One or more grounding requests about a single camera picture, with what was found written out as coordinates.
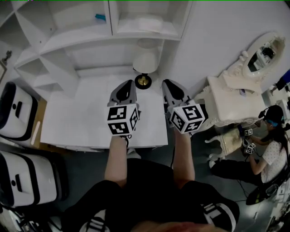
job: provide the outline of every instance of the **table lamp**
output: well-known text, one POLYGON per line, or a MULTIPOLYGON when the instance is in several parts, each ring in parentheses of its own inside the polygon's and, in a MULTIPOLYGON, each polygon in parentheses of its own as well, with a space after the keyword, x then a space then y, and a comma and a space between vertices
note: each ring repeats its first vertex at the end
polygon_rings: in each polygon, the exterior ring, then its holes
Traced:
POLYGON ((149 73, 156 71, 158 67, 157 42, 153 39, 139 39, 137 41, 133 68, 142 73, 135 78, 135 85, 139 89, 148 89, 152 84, 149 73))

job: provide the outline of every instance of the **person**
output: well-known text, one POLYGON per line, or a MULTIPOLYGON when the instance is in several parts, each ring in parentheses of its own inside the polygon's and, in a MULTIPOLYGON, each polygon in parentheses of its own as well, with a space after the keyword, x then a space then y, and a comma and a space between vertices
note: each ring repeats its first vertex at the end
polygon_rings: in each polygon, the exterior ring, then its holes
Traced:
POLYGON ((280 80, 275 84, 274 88, 270 90, 271 94, 278 89, 279 91, 285 87, 286 91, 289 91, 287 83, 290 82, 290 69, 280 78, 280 80))
POLYGON ((254 155, 249 156, 249 162, 234 160, 210 161, 212 174, 227 178, 238 179, 254 185, 268 183, 285 167, 289 154, 289 141, 282 127, 284 123, 282 108, 278 105, 270 106, 263 119, 266 123, 268 135, 258 138, 253 135, 250 139, 259 145, 268 145, 262 158, 257 161, 254 155))
POLYGON ((239 218, 237 203, 195 181, 189 134, 174 130, 173 169, 127 159, 126 142, 111 138, 105 180, 62 217, 64 232, 224 232, 239 218))

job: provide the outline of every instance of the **lamp shade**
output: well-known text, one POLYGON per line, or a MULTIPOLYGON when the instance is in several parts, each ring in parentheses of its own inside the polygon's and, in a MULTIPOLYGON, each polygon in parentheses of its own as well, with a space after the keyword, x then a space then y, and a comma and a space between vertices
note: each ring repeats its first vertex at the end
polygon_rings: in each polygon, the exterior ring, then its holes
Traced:
POLYGON ((139 39, 133 61, 133 68, 140 73, 153 73, 158 67, 157 42, 153 39, 139 39))

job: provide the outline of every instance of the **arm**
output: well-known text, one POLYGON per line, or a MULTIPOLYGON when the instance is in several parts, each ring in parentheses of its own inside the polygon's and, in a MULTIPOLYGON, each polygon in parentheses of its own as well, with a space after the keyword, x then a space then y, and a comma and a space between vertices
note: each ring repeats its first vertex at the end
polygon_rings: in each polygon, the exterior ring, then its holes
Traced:
POLYGON ((111 138, 105 180, 116 182, 121 188, 127 182, 126 141, 119 136, 112 136, 111 138))
POLYGON ((268 141, 266 141, 266 142, 262 142, 262 141, 261 141, 261 138, 256 137, 256 136, 253 136, 253 135, 251 135, 251 136, 249 136, 249 137, 250 137, 250 139, 251 139, 254 143, 259 144, 259 145, 262 145, 262 146, 265 146, 265 145, 268 145, 268 144, 271 143, 271 140, 268 140, 268 141))
POLYGON ((249 156, 251 168, 254 175, 258 175, 261 171, 266 167, 267 162, 264 159, 260 159, 258 163, 256 163, 253 155, 249 156))
POLYGON ((181 189, 188 181, 195 180, 189 134, 180 134, 174 129, 175 154, 173 160, 174 182, 181 189))

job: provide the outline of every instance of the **lamp base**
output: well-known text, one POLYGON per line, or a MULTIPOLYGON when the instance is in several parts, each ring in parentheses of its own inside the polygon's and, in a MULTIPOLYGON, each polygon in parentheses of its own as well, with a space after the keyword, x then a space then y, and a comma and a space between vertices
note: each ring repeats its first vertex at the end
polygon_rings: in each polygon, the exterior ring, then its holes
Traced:
POLYGON ((135 85, 139 89, 148 89, 150 88, 151 84, 152 79, 146 73, 142 73, 135 78, 135 85))

